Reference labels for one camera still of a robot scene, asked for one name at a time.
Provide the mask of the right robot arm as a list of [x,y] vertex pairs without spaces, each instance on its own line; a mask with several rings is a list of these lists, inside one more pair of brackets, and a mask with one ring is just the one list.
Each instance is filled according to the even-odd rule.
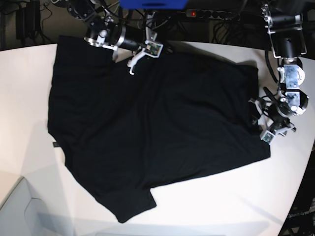
[[141,19],[132,17],[129,10],[126,17],[115,14],[104,0],[53,0],[52,4],[63,3],[72,17],[81,20],[88,27],[84,40],[91,46],[113,51],[119,48],[129,50],[133,57],[127,66],[134,74],[138,61],[145,56],[159,58],[163,45],[157,42],[157,33],[152,29],[154,13],[143,13]]

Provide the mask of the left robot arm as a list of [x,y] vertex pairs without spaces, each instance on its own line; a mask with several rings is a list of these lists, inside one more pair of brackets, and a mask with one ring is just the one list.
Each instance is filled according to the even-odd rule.
[[271,50],[279,63],[279,75],[276,76],[269,61],[269,52],[265,51],[266,64],[277,84],[277,92],[272,93],[264,87],[268,100],[260,97],[254,101],[264,122],[260,138],[268,144],[277,135],[286,136],[289,130],[296,131],[290,117],[302,115],[308,106],[309,98],[300,90],[305,79],[300,57],[307,53],[302,27],[305,4],[305,1],[295,0],[262,1],[261,10]]

